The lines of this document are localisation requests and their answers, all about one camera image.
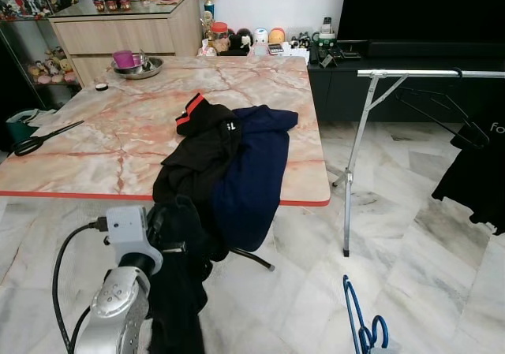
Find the green white container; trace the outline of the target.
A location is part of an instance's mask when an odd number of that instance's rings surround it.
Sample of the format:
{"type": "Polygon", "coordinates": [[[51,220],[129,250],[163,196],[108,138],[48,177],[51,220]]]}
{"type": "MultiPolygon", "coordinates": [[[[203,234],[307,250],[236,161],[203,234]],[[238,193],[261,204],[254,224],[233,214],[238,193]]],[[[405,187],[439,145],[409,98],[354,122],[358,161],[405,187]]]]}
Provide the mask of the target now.
{"type": "Polygon", "coordinates": [[[54,115],[55,110],[26,109],[17,111],[5,120],[5,126],[14,143],[32,136],[39,127],[33,124],[38,117],[54,115]]]}

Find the white round toy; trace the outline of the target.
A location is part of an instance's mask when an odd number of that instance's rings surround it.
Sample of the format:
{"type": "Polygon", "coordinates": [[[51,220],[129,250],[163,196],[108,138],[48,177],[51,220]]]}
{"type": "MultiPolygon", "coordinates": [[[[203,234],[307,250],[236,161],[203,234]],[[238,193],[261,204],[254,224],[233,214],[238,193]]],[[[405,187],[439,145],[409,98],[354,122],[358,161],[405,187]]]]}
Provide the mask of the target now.
{"type": "Polygon", "coordinates": [[[255,56],[268,55],[268,30],[264,28],[257,28],[252,34],[252,47],[250,51],[255,56]]]}

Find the black scissors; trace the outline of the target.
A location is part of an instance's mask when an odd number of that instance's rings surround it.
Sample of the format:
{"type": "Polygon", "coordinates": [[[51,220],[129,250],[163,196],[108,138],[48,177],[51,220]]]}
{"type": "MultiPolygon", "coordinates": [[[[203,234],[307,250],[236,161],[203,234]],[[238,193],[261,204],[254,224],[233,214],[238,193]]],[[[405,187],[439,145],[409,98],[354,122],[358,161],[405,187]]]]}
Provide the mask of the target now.
{"type": "Polygon", "coordinates": [[[41,148],[41,146],[43,146],[44,142],[47,140],[50,140],[55,136],[58,136],[77,126],[80,126],[83,123],[84,121],[75,122],[43,136],[30,136],[26,139],[23,139],[22,141],[14,143],[14,145],[12,145],[12,153],[16,156],[30,155],[30,153],[35,152],[37,149],[41,148]]]}

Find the white booklets stack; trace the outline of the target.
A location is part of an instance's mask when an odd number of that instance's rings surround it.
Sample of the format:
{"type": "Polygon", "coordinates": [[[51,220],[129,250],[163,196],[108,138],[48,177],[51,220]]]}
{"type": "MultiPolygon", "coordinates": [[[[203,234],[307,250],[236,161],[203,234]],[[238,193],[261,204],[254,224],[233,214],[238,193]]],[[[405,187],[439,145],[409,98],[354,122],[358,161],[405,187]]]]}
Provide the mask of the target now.
{"type": "Polygon", "coordinates": [[[281,56],[297,56],[297,58],[302,58],[307,63],[310,59],[310,52],[307,48],[300,47],[283,47],[281,56]]]}

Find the red lid jar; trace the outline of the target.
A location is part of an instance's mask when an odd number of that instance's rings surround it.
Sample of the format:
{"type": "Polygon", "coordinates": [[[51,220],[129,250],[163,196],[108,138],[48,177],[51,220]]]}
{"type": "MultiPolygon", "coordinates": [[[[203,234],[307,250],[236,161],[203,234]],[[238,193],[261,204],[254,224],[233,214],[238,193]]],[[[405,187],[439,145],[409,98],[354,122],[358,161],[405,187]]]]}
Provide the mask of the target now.
{"type": "Polygon", "coordinates": [[[211,23],[207,31],[209,44],[217,54],[230,49],[230,36],[231,30],[228,28],[227,23],[221,21],[211,23]]]}

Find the purple cup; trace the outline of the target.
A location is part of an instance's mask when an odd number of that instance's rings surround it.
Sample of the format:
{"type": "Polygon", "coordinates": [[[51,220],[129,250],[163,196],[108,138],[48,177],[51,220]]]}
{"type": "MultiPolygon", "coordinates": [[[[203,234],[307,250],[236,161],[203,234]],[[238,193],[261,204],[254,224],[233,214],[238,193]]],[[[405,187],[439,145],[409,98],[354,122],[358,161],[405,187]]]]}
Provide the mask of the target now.
{"type": "Polygon", "coordinates": [[[131,50],[120,50],[113,54],[113,62],[116,69],[129,69],[140,65],[140,58],[131,50]]]}

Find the black TV console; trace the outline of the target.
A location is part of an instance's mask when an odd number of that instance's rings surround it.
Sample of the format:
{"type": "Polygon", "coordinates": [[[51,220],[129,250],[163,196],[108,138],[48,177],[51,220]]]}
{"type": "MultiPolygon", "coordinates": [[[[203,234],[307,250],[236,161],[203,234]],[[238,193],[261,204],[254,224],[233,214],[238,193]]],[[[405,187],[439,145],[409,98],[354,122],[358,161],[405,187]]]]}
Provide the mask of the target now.
{"type": "MultiPolygon", "coordinates": [[[[321,122],[357,122],[360,119],[368,77],[357,76],[363,69],[407,70],[480,70],[502,72],[505,58],[366,58],[368,42],[342,42],[344,52],[358,54],[358,59],[336,58],[331,65],[321,62],[308,65],[308,76],[317,117],[321,122]]],[[[444,92],[455,100],[474,120],[486,117],[504,106],[505,80],[502,79],[410,79],[399,88],[444,92]]],[[[369,122],[429,122],[390,95],[369,112],[369,122]]],[[[439,119],[455,123],[455,118],[441,111],[439,119]]]]}

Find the metal bowl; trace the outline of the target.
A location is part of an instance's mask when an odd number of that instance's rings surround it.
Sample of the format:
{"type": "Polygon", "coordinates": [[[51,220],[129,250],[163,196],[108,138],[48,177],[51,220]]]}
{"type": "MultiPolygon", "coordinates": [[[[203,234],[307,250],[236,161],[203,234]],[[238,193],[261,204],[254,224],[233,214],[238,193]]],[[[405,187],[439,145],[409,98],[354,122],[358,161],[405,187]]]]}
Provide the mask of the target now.
{"type": "Polygon", "coordinates": [[[143,80],[161,73],[165,62],[158,56],[147,56],[144,54],[134,54],[133,67],[120,67],[116,61],[111,62],[113,73],[122,79],[143,80]]]}

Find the navy blue garment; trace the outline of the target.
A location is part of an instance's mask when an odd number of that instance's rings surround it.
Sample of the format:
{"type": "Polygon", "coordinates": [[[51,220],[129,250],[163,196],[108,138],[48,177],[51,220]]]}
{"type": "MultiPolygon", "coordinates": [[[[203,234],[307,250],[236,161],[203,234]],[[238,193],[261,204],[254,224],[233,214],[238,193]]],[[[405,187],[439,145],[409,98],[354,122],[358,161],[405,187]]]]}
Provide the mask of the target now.
{"type": "Polygon", "coordinates": [[[246,106],[232,111],[238,121],[238,149],[211,193],[211,209],[227,248],[256,251],[280,207],[293,111],[246,106]]]}

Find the black television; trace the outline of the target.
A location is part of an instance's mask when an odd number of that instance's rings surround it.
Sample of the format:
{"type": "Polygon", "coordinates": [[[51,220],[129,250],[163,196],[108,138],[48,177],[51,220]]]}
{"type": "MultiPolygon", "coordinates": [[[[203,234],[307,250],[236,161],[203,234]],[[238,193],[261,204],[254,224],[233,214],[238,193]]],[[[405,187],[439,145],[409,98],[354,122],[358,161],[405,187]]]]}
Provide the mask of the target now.
{"type": "Polygon", "coordinates": [[[340,40],[498,42],[501,0],[344,0],[340,40]]]}

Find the blue plastic hanger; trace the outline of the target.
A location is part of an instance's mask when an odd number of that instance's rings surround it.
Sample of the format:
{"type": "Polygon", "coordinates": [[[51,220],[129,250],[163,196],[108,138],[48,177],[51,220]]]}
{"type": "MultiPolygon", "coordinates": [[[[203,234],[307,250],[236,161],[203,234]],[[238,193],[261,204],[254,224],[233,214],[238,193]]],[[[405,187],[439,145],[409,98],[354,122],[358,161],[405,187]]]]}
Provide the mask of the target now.
{"type": "Polygon", "coordinates": [[[342,276],[342,291],[346,310],[349,315],[351,343],[354,354],[393,354],[390,348],[391,335],[386,319],[382,315],[373,315],[366,319],[356,289],[350,276],[342,276]]]}

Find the small clear bottle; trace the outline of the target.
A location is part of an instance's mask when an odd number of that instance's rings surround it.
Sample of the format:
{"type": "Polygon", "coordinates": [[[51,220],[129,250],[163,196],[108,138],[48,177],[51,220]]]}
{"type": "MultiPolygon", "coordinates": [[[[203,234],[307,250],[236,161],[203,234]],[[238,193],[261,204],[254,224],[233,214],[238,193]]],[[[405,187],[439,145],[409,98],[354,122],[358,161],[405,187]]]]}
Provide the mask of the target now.
{"type": "Polygon", "coordinates": [[[322,22],[317,40],[320,42],[332,42],[335,40],[336,34],[332,26],[332,17],[324,17],[324,22],[322,22]]]}

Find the glass display shelf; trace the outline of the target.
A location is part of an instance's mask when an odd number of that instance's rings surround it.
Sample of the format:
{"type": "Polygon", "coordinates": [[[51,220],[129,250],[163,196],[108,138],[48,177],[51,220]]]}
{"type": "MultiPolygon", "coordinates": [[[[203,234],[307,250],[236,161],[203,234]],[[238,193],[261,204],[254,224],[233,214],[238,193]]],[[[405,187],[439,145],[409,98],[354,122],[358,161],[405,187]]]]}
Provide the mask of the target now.
{"type": "Polygon", "coordinates": [[[51,16],[79,0],[0,0],[0,49],[35,94],[36,105],[58,109],[80,91],[79,80],[55,36],[51,16]]]}

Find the marble table red edge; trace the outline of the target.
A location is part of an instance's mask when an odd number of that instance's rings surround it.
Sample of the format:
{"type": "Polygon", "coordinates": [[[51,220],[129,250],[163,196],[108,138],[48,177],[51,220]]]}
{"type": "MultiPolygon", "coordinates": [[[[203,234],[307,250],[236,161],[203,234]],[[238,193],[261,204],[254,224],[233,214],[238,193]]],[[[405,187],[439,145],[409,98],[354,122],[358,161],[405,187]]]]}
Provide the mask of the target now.
{"type": "Polygon", "coordinates": [[[84,121],[30,155],[0,162],[0,198],[151,200],[162,161],[181,142],[177,119],[195,94],[237,109],[293,111],[282,178],[283,207],[331,202],[324,146],[306,62],[292,56],[167,56],[144,80],[108,74],[107,91],[85,88],[37,121],[37,134],[84,121]]]}

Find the black garment red collar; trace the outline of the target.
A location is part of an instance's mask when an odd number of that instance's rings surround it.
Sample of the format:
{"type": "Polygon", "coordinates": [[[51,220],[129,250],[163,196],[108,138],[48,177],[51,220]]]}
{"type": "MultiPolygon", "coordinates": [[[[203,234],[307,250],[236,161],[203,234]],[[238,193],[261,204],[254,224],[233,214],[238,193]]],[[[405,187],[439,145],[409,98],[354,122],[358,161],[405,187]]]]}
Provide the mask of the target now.
{"type": "Polygon", "coordinates": [[[241,121],[227,106],[211,104],[198,92],[174,123],[181,142],[162,161],[154,201],[169,203],[187,196],[199,210],[211,212],[214,188],[241,144],[241,121]]]}

